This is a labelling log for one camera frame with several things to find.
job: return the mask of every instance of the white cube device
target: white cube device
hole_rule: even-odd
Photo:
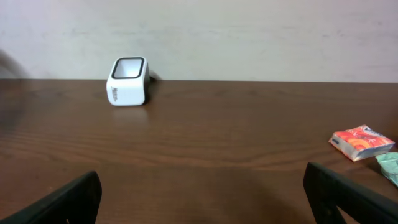
[[[143,104],[149,80],[148,63],[144,57],[117,59],[106,82],[109,102],[114,106]]]

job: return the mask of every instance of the orange packet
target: orange packet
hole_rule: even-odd
[[[394,142],[366,125],[333,133],[329,142],[352,161],[390,151]]]

